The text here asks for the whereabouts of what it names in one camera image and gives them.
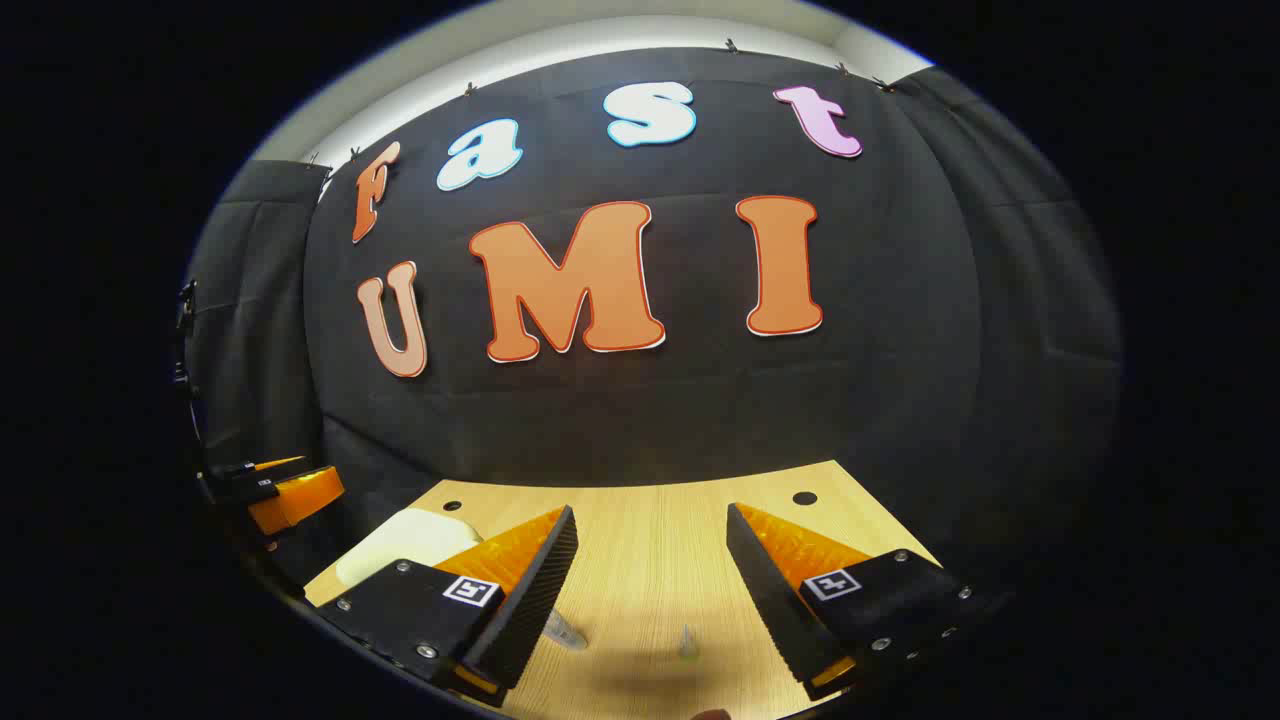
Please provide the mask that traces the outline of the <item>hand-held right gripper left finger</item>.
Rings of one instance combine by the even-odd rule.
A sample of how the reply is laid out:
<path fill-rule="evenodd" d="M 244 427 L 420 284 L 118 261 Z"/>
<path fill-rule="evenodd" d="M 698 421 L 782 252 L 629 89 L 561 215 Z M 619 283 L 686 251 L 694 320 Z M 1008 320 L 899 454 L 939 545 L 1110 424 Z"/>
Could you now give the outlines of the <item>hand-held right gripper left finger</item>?
<path fill-rule="evenodd" d="M 411 676 L 499 707 L 524 675 L 577 548 L 564 505 L 447 560 L 389 559 L 317 612 Z"/>

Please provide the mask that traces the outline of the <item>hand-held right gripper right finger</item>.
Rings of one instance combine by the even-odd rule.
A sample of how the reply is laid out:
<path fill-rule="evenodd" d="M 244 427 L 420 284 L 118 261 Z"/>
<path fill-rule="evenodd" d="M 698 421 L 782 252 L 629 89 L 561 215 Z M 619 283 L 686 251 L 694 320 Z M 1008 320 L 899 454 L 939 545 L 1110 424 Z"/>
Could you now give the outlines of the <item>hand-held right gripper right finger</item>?
<path fill-rule="evenodd" d="M 726 544 L 809 700 L 892 685 L 1009 605 L 906 548 L 864 553 L 764 510 L 727 509 Z"/>

